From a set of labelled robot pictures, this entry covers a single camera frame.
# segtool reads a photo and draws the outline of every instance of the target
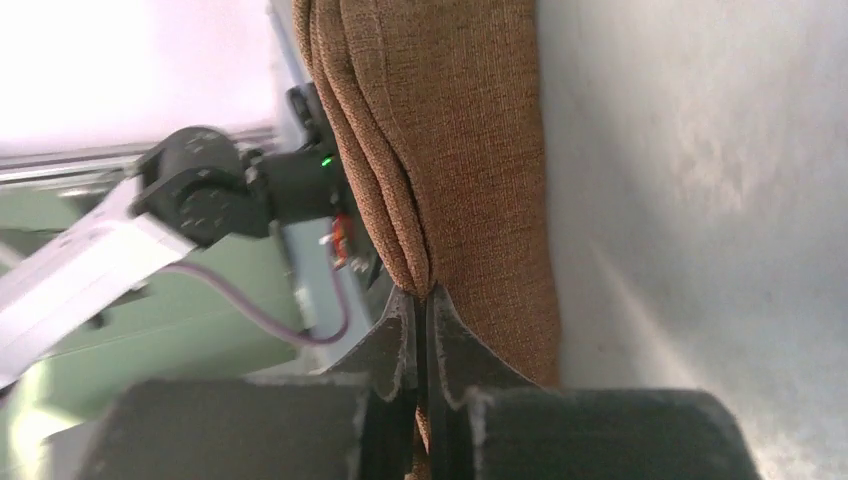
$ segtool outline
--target brown fabric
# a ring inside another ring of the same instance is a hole
[[[395,282],[435,282],[556,385],[534,0],[294,0],[301,53]]]

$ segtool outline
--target purple cable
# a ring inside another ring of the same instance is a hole
[[[290,343],[314,346],[336,343],[345,336],[350,328],[350,307],[347,302],[347,296],[344,293],[344,287],[339,279],[339,273],[332,266],[332,259],[330,259],[330,262],[330,276],[333,278],[333,288],[336,291],[336,296],[339,299],[339,306],[342,309],[342,325],[339,327],[338,332],[326,338],[314,338],[308,333],[302,333],[281,325],[274,317],[268,315],[262,311],[262,309],[257,307],[256,304],[251,302],[244,293],[235,288],[224,277],[204,266],[189,262],[175,262],[163,268],[160,272],[182,273],[201,280],[221,294],[228,302],[230,302],[230,304],[233,305],[233,307],[235,307],[236,310],[269,335]]]

